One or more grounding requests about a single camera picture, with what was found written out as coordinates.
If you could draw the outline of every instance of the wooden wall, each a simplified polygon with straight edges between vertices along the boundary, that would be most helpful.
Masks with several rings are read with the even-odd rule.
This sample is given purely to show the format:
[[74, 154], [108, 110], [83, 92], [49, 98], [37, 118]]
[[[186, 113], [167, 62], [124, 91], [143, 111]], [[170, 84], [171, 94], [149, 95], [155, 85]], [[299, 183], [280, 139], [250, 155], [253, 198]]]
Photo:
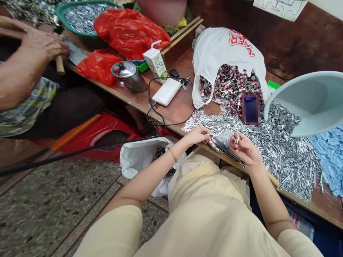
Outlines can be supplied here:
[[288, 81], [300, 75], [343, 72], [343, 22], [307, 3], [295, 22], [240, 0], [188, 0], [206, 27], [241, 32], [263, 54], [267, 71]]

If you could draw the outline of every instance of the speckled floor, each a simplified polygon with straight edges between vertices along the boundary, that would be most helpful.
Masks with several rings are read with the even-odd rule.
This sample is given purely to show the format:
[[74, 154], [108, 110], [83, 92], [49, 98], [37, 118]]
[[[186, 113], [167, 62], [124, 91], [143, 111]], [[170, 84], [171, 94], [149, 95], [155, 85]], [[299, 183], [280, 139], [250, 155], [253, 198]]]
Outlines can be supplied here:
[[[118, 163], [84, 157], [17, 174], [0, 186], [0, 256], [72, 256], [126, 183]], [[151, 197], [142, 212], [140, 246], [167, 219], [168, 201]]]

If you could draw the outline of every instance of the gold bracelet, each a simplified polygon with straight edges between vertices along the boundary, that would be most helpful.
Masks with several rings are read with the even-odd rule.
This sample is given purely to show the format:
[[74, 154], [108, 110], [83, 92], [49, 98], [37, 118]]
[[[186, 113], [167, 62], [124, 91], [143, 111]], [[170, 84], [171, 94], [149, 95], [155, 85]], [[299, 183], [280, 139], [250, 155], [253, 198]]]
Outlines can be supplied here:
[[169, 150], [169, 152], [173, 155], [173, 157], [174, 157], [174, 160], [175, 160], [175, 162], [178, 162], [178, 159], [176, 159], [176, 156], [175, 156], [175, 154], [170, 150], [170, 148], [169, 147], [167, 147], [167, 149]]

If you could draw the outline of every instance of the plastic bucket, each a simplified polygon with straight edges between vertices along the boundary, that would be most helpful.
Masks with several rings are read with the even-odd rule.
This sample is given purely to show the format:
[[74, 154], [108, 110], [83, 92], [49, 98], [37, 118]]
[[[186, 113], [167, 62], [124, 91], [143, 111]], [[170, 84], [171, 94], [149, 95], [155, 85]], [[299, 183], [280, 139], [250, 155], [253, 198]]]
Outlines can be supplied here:
[[268, 120], [272, 101], [298, 115], [292, 137], [313, 136], [343, 124], [343, 73], [318, 71], [290, 80], [276, 90], [264, 108]]

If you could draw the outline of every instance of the woman's left hand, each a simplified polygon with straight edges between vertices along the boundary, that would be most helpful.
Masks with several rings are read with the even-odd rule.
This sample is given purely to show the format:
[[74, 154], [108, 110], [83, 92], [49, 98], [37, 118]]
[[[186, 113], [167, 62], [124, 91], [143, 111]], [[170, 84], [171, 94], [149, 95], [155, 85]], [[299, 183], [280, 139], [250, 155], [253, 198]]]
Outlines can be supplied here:
[[209, 129], [205, 127], [196, 127], [192, 129], [186, 136], [184, 136], [181, 141], [185, 142], [188, 147], [191, 147], [194, 144], [204, 142], [207, 143], [205, 140], [211, 139], [213, 136]]

